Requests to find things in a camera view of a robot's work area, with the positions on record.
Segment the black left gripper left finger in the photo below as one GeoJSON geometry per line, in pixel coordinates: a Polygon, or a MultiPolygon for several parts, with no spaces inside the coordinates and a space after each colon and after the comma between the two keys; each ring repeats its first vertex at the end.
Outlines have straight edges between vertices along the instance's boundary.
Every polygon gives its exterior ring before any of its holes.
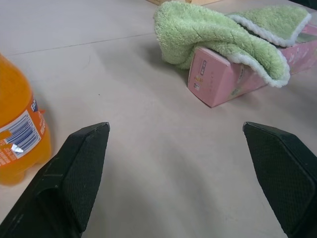
{"type": "Polygon", "coordinates": [[[110,126],[68,136],[34,176],[0,225],[2,238],[79,238],[101,183],[110,126]]]}

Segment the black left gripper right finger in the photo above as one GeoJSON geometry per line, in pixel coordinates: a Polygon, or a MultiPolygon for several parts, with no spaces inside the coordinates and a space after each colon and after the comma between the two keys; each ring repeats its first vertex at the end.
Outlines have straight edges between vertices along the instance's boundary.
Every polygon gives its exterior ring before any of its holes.
{"type": "Polygon", "coordinates": [[[243,125],[258,182],[289,238],[317,236],[317,157],[294,134],[243,125]]]}

